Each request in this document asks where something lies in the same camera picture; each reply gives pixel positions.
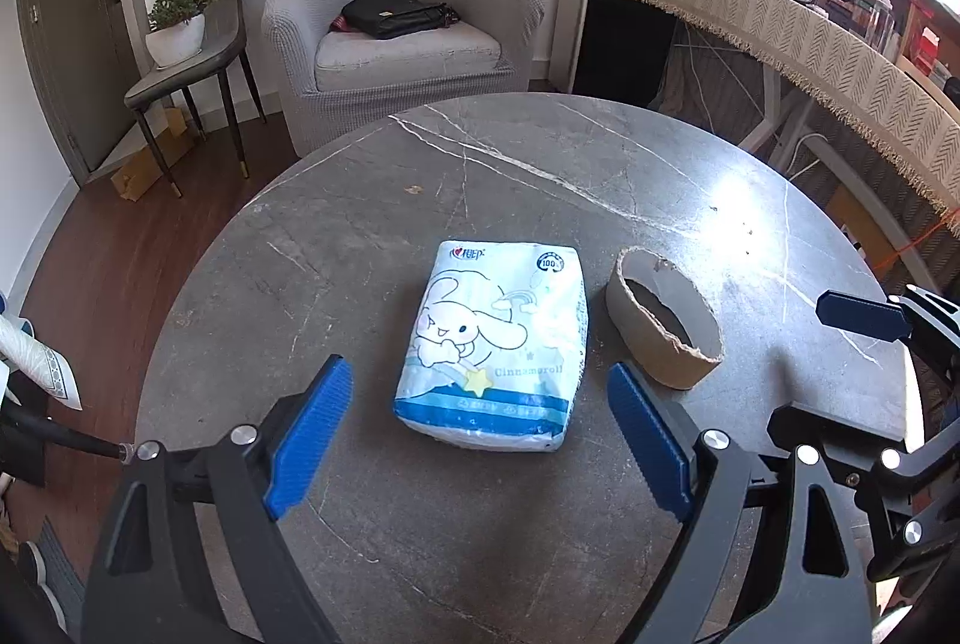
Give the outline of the brown tape roll core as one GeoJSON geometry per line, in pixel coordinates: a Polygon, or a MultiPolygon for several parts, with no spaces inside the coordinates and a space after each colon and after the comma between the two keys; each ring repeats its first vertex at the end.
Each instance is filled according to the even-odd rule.
{"type": "Polygon", "coordinates": [[[633,360],[654,381],[690,390],[726,358],[713,307],[669,259],[632,245],[617,254],[605,306],[633,360]]]}

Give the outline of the blue white tissue pack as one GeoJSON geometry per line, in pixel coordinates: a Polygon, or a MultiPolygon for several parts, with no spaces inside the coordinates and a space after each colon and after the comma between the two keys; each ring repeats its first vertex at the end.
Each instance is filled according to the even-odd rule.
{"type": "Polygon", "coordinates": [[[558,451],[586,368],[587,330],[583,267],[573,247],[441,242],[394,415],[464,449],[558,451]]]}

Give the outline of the beige fringed desk cloth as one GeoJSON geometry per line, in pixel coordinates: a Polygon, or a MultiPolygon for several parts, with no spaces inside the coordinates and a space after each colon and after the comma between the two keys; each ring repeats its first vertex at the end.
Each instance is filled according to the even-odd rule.
{"type": "Polygon", "coordinates": [[[857,132],[958,229],[958,122],[907,72],[794,0],[640,0],[773,67],[857,132]]]}

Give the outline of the black table leg with sock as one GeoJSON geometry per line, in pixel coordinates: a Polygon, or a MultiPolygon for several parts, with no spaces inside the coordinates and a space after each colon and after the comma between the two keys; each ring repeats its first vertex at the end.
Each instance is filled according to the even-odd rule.
{"type": "Polygon", "coordinates": [[[23,405],[16,405],[11,400],[3,400],[2,423],[32,439],[83,452],[83,454],[119,460],[121,463],[130,462],[135,454],[135,447],[128,442],[110,442],[80,433],[76,429],[51,420],[46,415],[37,415],[23,405]]]}

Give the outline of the grey striped floor mat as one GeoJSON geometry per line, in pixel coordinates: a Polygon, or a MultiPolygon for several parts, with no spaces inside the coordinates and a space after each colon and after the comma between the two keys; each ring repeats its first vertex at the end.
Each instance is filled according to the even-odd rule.
{"type": "Polygon", "coordinates": [[[46,591],[47,596],[53,600],[53,613],[57,623],[64,628],[71,641],[80,642],[82,641],[85,584],[76,574],[68,556],[65,555],[64,547],[49,519],[43,520],[36,546],[44,563],[41,589],[46,591]]]}

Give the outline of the green white sneaker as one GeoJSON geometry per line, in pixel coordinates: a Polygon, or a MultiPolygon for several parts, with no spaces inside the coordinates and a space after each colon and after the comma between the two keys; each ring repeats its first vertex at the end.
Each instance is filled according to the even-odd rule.
{"type": "Polygon", "coordinates": [[[65,619],[64,608],[47,584],[46,562],[43,553],[34,541],[21,541],[20,546],[18,546],[16,566],[20,569],[20,573],[26,579],[29,587],[36,592],[43,607],[52,615],[55,624],[59,626],[60,630],[66,631],[67,620],[65,619]]]}

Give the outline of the wooden desk shelf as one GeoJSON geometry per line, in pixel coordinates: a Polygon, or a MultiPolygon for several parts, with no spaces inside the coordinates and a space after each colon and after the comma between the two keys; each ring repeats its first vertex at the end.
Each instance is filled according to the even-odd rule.
{"type": "MultiPolygon", "coordinates": [[[[815,0],[833,22],[869,41],[880,0],[815,0]]],[[[884,0],[892,34],[880,52],[958,117],[958,13],[942,0],[884,0]]]]}

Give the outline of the white patterned tablecloth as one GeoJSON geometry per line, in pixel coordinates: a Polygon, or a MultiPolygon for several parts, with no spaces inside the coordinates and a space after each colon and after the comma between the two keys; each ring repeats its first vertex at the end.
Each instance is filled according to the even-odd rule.
{"type": "Polygon", "coordinates": [[[2,399],[8,397],[14,373],[43,389],[48,396],[71,410],[82,410],[82,397],[70,363],[59,351],[36,339],[34,325],[11,312],[7,296],[0,296],[0,348],[2,348],[2,399]]]}

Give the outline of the brown cardboard box on floor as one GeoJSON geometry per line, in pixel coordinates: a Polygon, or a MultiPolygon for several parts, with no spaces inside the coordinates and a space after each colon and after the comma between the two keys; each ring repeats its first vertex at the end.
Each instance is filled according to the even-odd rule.
{"type": "MultiPolygon", "coordinates": [[[[163,112],[166,125],[155,140],[167,166],[172,167],[194,148],[195,139],[184,113],[178,107],[165,107],[163,112]]],[[[110,182],[121,199],[138,202],[163,178],[163,171],[156,163],[153,151],[144,146],[128,156],[127,161],[110,176],[110,182]]]]}

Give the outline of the grey dining chair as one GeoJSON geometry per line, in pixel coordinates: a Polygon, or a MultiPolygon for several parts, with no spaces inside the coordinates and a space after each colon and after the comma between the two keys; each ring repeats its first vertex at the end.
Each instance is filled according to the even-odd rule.
{"type": "Polygon", "coordinates": [[[167,164],[158,140],[151,132],[146,111],[166,96],[181,93],[195,128],[200,134],[205,134],[202,117],[190,95],[190,87],[206,78],[217,80],[229,134],[235,144],[242,176],[247,178],[249,164],[228,77],[228,68],[234,61],[241,64],[245,84],[251,93],[259,119],[267,122],[267,114],[263,109],[256,77],[245,50],[247,34],[242,0],[215,0],[202,13],[187,18],[178,26],[150,31],[145,36],[145,44],[149,57],[153,59],[153,68],[125,92],[124,104],[135,116],[149,153],[167,184],[171,185],[174,195],[180,199],[182,190],[172,174],[171,166],[167,164]]]}

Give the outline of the potted plant in white pot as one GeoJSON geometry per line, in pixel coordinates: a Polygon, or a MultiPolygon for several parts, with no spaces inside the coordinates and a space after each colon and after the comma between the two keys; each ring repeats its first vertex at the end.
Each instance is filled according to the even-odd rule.
{"type": "Polygon", "coordinates": [[[155,0],[148,12],[145,38],[156,68],[169,68],[202,49],[205,10],[218,0],[155,0]]]}

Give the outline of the black handbag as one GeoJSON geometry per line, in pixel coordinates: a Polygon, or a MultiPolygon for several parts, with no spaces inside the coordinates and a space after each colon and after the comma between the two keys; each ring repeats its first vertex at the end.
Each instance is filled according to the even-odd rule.
{"type": "Polygon", "coordinates": [[[331,24],[335,33],[361,33],[374,39],[394,39],[409,34],[448,28],[460,22],[459,13],[446,2],[420,0],[352,0],[331,24]]]}

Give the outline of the grey-green door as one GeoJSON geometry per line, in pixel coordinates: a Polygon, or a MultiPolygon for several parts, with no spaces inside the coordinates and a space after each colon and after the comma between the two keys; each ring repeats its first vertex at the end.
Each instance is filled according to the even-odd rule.
{"type": "Polygon", "coordinates": [[[50,134],[86,184],[135,124],[124,95],[140,72],[122,0],[16,0],[16,10],[50,134]]]}

